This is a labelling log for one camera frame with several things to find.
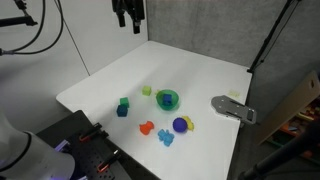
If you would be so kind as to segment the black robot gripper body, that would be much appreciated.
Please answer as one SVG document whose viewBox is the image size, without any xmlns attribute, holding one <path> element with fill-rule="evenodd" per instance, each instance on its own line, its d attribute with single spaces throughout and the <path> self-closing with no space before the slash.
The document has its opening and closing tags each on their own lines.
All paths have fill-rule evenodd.
<svg viewBox="0 0 320 180">
<path fill-rule="evenodd" d="M 112 0 L 112 8 L 116 13 L 126 11 L 135 15 L 144 14 L 143 0 Z"/>
</svg>

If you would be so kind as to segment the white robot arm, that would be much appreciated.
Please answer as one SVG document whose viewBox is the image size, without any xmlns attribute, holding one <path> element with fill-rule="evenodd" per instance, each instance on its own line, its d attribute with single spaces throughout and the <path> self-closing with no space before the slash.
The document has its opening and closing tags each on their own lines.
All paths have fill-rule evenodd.
<svg viewBox="0 0 320 180">
<path fill-rule="evenodd" d="M 31 0 L 37 29 L 1 32 L 1 176 L 16 180 L 69 180 L 78 162 L 56 146 L 91 127 L 81 109 L 68 112 L 57 94 L 92 76 L 65 20 L 69 5 L 83 5 L 78 23 L 85 39 L 103 38 L 107 18 L 98 12 L 109 1 Z"/>
</svg>

